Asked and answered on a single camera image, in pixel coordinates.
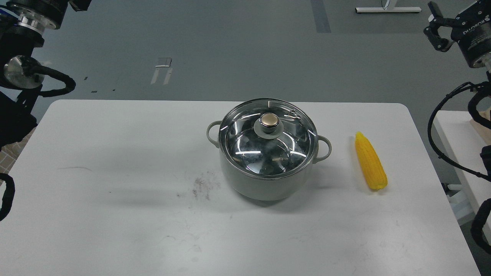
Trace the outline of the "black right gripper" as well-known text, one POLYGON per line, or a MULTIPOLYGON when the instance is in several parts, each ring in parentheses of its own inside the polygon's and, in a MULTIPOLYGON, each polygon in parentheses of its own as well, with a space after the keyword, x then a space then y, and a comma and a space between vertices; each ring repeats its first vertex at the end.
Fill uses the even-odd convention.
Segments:
POLYGON ((429 26, 423 30, 424 35, 436 51, 447 52, 454 41, 458 44, 465 61, 470 68, 490 68, 490 1, 477 0, 459 12, 455 19, 444 18, 433 1, 428 2, 431 18, 429 26), (452 29, 451 39, 440 36, 440 27, 456 27, 452 29))

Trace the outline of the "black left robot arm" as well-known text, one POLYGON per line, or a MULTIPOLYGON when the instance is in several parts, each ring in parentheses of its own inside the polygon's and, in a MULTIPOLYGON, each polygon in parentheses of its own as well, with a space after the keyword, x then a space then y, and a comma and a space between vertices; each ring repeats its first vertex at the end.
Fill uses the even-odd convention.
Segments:
POLYGON ((1 6, 0 84, 18 90, 16 100, 1 94, 1 147, 22 141, 36 126, 31 114, 38 97, 71 93, 76 82, 32 57, 44 45, 43 33, 57 30, 68 6, 87 11, 89 0, 9 0, 1 6))

